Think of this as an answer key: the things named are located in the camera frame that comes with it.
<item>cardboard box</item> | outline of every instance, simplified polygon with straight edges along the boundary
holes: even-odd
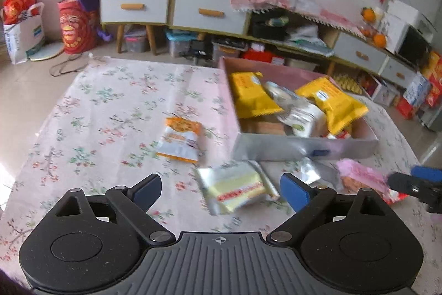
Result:
[[[383,106],[390,106],[395,97],[401,94],[394,85],[384,80],[377,80],[370,74],[359,78],[359,84],[365,90],[365,96]]]
[[[221,58],[219,68],[220,96],[225,100],[224,132],[233,160],[295,161],[308,156],[313,159],[364,159],[373,155],[379,140],[364,120],[353,122],[352,139],[299,138],[288,135],[251,134],[241,130],[236,116],[229,75],[239,71],[260,72],[262,83],[273,81],[287,89],[298,89],[324,74],[302,69],[256,62],[246,59]]]

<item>yellow snack package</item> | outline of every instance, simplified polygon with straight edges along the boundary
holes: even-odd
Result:
[[[327,115],[328,131],[332,135],[368,113],[364,104],[339,90],[327,78],[304,85],[296,90],[296,94],[316,101],[319,109]]]
[[[183,118],[166,118],[166,130],[163,133],[156,153],[168,158],[198,163],[198,135],[201,124]]]
[[[248,119],[283,111],[266,93],[258,76],[262,76],[262,74],[242,72],[230,75],[236,114],[239,119]]]

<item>red bag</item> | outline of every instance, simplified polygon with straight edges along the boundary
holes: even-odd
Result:
[[[21,13],[27,11],[30,6],[33,6],[36,0],[5,0],[4,7],[4,20],[3,24],[16,24],[19,22]],[[32,11],[32,15],[38,15],[38,9]]]

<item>food packaging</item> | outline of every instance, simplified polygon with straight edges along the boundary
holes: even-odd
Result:
[[[279,199],[278,191],[257,162],[231,161],[218,168],[196,168],[194,172],[213,216],[234,213],[254,202]]]
[[[314,104],[300,98],[287,88],[273,82],[266,82],[264,88],[285,113],[277,119],[292,128],[297,137],[321,137],[327,132],[327,118]]]
[[[407,197],[390,189],[387,185],[387,177],[380,172],[367,168],[352,159],[342,159],[336,163],[339,169],[343,186],[355,194],[363,187],[375,190],[386,203],[392,204]]]
[[[301,138],[321,137],[327,132],[327,117],[316,105],[305,98],[298,99],[279,121],[293,129],[293,134]]]
[[[283,111],[265,92],[258,76],[262,76],[262,74],[240,72],[230,76],[235,97],[235,109],[239,119],[253,118]]]
[[[306,157],[299,162],[301,180],[307,185],[327,186],[336,191],[343,189],[339,171]]]
[[[325,77],[304,85],[296,94],[315,100],[318,108],[327,115],[328,130],[331,134],[339,133],[368,113],[364,104],[339,90]]]
[[[166,129],[156,153],[168,158],[198,163],[201,124],[182,118],[166,118]]]

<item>floral tablecloth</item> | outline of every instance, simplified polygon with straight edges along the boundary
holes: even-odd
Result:
[[[68,189],[81,187],[87,195],[103,194],[116,185],[131,187],[151,173],[161,176],[163,193],[149,215],[175,235],[181,231],[260,231],[266,237],[293,215],[287,203],[278,201],[212,217],[194,179],[193,165],[156,155],[164,119],[176,115],[204,126],[200,166],[229,161],[219,72],[156,62],[92,60],[48,117],[14,184],[0,221],[0,267],[24,281],[19,248]],[[362,100],[370,108],[366,120],[380,144],[361,163],[384,173],[409,173],[418,162],[410,146],[383,108]],[[298,172],[297,162],[264,162],[262,167],[276,185],[282,173]],[[419,294],[441,292],[441,228],[414,199],[394,209],[424,248],[425,261],[414,289]]]

